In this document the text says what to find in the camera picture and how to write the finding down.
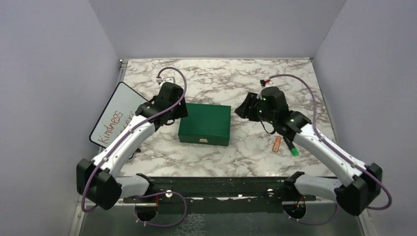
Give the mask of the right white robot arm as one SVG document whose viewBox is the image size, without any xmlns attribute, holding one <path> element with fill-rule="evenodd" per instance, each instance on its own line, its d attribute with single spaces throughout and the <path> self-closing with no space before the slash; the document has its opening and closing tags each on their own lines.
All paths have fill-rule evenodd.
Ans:
<svg viewBox="0 0 417 236">
<path fill-rule="evenodd" d="M 335 179 L 305 173 L 292 175 L 284 186 L 288 199 L 313 195 L 335 201 L 347 213 L 358 216 L 380 194 L 382 168 L 356 159 L 315 131 L 309 118 L 289 109 L 279 88 L 268 87 L 261 94 L 248 93 L 235 113 L 249 121 L 270 123 L 276 133 L 306 149 L 334 173 Z"/>
</svg>

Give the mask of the green jewelry box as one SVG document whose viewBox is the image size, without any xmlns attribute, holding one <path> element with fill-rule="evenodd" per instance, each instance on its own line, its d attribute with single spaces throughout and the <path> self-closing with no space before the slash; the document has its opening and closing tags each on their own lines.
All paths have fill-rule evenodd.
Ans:
<svg viewBox="0 0 417 236">
<path fill-rule="evenodd" d="M 186 104 L 188 116 L 180 119 L 178 137 L 182 143 L 228 146 L 231 106 Z"/>
</svg>

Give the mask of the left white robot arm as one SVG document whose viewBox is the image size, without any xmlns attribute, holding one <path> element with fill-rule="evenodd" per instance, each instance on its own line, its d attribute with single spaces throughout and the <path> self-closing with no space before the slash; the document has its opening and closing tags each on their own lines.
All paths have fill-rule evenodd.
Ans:
<svg viewBox="0 0 417 236">
<path fill-rule="evenodd" d="M 141 201 L 153 199 L 155 189 L 145 176 L 120 177 L 119 173 L 140 145 L 170 120 L 187 116 L 186 88 L 163 82 L 159 94 L 139 105 L 128 126 L 91 161 L 82 159 L 76 167 L 77 191 L 82 196 L 82 210 L 90 212 L 86 200 L 108 210 L 121 198 L 137 196 Z"/>
</svg>

